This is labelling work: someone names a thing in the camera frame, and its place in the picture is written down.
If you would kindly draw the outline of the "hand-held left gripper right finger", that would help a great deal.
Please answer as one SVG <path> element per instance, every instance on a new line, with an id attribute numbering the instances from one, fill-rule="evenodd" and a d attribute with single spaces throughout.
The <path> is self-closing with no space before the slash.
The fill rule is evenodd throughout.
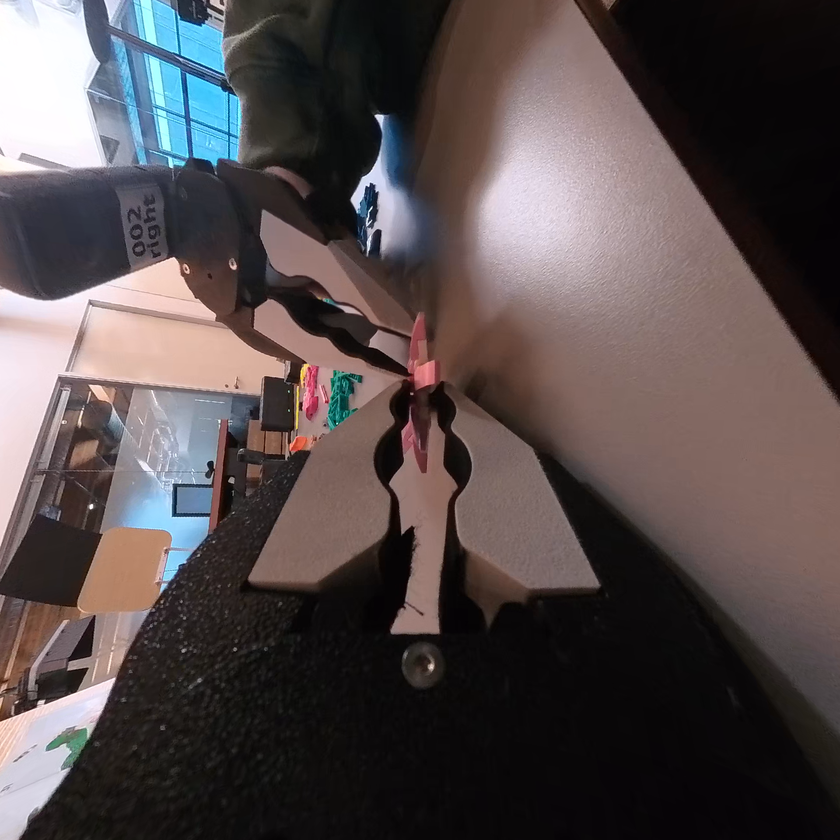
<path id="1" fill-rule="evenodd" d="M 464 393 L 435 393 L 447 504 L 440 625 L 492 625 L 507 605 L 593 595 L 601 583 L 531 446 Z"/>

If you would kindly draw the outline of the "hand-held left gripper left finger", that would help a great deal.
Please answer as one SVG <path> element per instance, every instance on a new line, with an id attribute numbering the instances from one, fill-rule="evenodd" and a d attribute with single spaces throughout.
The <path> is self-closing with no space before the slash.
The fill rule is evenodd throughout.
<path id="1" fill-rule="evenodd" d="M 409 394 L 405 382 L 388 386 L 314 445 L 249 573 L 250 589 L 397 616 L 411 551 L 392 480 L 404 463 Z"/>

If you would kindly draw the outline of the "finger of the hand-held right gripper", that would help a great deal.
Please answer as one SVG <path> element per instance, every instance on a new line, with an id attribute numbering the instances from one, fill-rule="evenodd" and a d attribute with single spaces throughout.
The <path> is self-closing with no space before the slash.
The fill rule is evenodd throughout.
<path id="1" fill-rule="evenodd" d="M 255 310 L 254 327 L 309 364 L 361 375 L 408 376 L 413 321 L 399 307 L 377 318 L 316 297 L 270 298 Z"/>
<path id="2" fill-rule="evenodd" d="M 409 337 L 414 317 L 393 296 L 385 264 L 352 238 L 327 244 L 264 211 L 260 237 L 272 268 L 365 316 L 376 328 Z"/>

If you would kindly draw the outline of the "pink lego flower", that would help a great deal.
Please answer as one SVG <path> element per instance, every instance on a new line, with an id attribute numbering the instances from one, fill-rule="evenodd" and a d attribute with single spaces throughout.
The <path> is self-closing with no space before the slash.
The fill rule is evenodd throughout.
<path id="1" fill-rule="evenodd" d="M 402 451 L 412 452 L 422 475 L 427 473 L 428 438 L 432 409 L 430 396 L 440 383 L 439 363 L 428 348 L 425 315 L 420 312 L 414 321 L 407 359 L 409 384 L 408 418 L 402 430 Z"/>

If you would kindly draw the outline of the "person's right forearm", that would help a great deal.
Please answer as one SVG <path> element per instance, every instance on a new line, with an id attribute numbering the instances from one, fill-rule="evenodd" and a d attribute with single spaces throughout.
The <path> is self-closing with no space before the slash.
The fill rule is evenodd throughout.
<path id="1" fill-rule="evenodd" d="M 413 113 L 447 1 L 226 2 L 238 158 L 348 202 L 381 148 L 378 115 Z"/>

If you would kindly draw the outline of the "pile of pink lego bricks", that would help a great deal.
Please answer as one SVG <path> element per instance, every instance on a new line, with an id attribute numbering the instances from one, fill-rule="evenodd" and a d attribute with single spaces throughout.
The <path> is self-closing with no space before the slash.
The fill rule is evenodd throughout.
<path id="1" fill-rule="evenodd" d="M 323 403 L 323 400 L 327 400 L 328 402 L 329 398 L 324 397 L 325 390 L 319 380 L 319 367 L 317 365 L 309 365 L 307 390 L 303 399 L 299 400 L 299 411 L 307 421 L 311 422 L 318 414 L 319 407 Z"/>

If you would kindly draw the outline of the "pile of teal lego bricks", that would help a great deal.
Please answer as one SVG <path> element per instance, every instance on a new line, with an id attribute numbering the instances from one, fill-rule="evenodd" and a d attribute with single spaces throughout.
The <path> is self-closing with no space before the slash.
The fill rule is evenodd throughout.
<path id="1" fill-rule="evenodd" d="M 350 405 L 355 386 L 363 382 L 362 374 L 334 371 L 330 380 L 327 425 L 332 431 L 348 419 L 356 408 Z"/>

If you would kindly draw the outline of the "lego instruction booklet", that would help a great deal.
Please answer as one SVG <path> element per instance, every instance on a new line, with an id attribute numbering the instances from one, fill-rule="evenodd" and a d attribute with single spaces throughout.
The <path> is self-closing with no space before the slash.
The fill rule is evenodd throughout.
<path id="1" fill-rule="evenodd" d="M 1 795 L 59 781 L 84 749 L 113 687 L 110 679 L 1 722 Z"/>

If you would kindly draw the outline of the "person's right hand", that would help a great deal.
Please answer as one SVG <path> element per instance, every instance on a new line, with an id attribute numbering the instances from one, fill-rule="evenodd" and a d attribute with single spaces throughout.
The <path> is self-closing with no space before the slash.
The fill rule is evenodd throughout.
<path id="1" fill-rule="evenodd" d="M 272 165 L 266 167 L 263 172 L 288 183 L 297 191 L 301 198 L 306 199 L 312 192 L 312 185 L 305 178 L 284 167 Z"/>

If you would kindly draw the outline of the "black box device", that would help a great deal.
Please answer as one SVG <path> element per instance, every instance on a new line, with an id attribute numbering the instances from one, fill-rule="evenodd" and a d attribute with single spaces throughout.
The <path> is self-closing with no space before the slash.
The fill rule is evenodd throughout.
<path id="1" fill-rule="evenodd" d="M 265 376 L 261 382 L 259 420 L 267 433 L 290 434 L 296 428 L 296 386 L 284 379 Z"/>

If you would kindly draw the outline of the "pile of dark blue bricks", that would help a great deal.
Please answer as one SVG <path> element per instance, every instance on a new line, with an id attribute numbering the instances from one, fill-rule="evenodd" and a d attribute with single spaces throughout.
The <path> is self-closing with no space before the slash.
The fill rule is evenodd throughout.
<path id="1" fill-rule="evenodd" d="M 382 256 L 382 230 L 378 227 L 380 193 L 374 183 L 365 188 L 356 212 L 357 239 L 365 256 Z"/>

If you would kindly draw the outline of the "dark monitor screen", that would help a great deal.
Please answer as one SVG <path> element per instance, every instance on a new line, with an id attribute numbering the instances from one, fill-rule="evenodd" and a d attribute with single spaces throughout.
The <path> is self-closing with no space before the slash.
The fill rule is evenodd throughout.
<path id="1" fill-rule="evenodd" d="M 171 488 L 173 518 L 209 518 L 214 506 L 212 484 L 176 483 Z"/>

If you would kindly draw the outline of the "plywood chair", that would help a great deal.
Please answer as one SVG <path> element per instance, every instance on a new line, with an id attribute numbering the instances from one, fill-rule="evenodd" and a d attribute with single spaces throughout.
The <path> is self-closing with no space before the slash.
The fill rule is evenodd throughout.
<path id="1" fill-rule="evenodd" d="M 172 536 L 159 529 L 111 528 L 101 536 L 80 589 L 83 614 L 149 610 L 161 593 Z"/>

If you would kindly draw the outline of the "black round floor lamp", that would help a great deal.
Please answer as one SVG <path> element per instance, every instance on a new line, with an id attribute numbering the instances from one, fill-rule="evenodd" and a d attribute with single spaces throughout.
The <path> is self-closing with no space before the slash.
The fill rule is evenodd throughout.
<path id="1" fill-rule="evenodd" d="M 101 65 L 113 57 L 109 11 L 105 1 L 81 1 L 82 16 L 91 52 Z"/>

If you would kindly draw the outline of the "black panel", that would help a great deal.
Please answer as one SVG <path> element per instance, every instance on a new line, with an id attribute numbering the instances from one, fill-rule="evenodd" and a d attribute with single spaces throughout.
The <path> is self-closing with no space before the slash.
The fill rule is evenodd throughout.
<path id="1" fill-rule="evenodd" d="M 102 535 L 35 515 L 1 578 L 1 594 L 77 607 Z"/>

